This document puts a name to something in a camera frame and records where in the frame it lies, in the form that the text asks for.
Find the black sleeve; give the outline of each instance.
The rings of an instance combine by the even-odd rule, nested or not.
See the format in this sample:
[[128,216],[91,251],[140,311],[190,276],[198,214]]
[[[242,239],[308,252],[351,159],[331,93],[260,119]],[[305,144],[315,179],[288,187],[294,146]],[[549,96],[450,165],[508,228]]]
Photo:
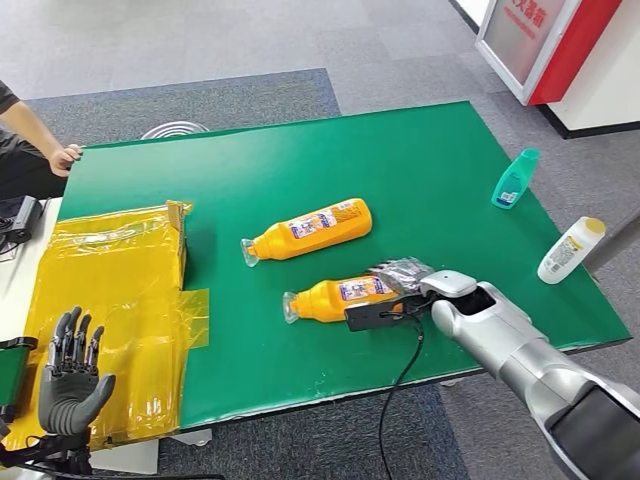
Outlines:
[[20,99],[0,80],[0,115],[18,103]]

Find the plastic bag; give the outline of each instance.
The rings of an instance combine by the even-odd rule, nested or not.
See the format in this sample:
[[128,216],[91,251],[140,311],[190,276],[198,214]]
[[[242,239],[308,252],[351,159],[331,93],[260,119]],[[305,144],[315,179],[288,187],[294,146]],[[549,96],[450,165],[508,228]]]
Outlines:
[[29,356],[10,450],[42,435],[37,418],[40,372],[63,312],[75,305],[104,325],[98,368],[116,375],[113,395],[91,425],[92,448],[156,437],[178,428],[189,348],[208,341],[208,290],[183,292],[184,206],[115,212],[59,222],[40,262],[26,335]]

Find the human hand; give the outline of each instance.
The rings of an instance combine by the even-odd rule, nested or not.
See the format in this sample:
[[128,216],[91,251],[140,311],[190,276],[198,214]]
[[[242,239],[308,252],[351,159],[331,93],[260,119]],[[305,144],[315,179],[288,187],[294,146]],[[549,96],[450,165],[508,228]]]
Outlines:
[[54,174],[59,177],[68,177],[71,165],[75,160],[79,160],[81,155],[82,155],[82,149],[78,145],[72,143],[66,148],[60,146],[54,150],[53,153],[47,157],[47,160],[49,161],[49,166]]
[[63,314],[49,343],[38,404],[40,425],[48,433],[82,433],[113,393],[115,375],[98,380],[98,348],[104,328],[97,328],[87,345],[87,331],[91,320],[87,314],[74,337],[81,312],[80,307],[75,307]]

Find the metal ring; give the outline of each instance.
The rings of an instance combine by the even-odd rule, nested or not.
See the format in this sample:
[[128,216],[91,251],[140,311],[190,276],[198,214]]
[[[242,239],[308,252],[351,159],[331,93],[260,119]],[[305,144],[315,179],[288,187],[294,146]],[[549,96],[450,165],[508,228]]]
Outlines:
[[192,133],[208,132],[209,129],[199,123],[178,120],[177,122],[168,122],[152,128],[141,137],[141,140],[149,138],[166,138],[178,135],[189,135]]

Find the teal bottle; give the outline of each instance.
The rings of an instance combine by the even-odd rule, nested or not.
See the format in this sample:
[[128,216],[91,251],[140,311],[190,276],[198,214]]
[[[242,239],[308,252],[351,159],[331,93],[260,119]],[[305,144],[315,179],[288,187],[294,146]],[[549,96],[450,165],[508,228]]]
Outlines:
[[539,159],[540,151],[537,148],[525,148],[520,152],[502,174],[494,190],[491,203],[500,208],[513,208],[529,186]]

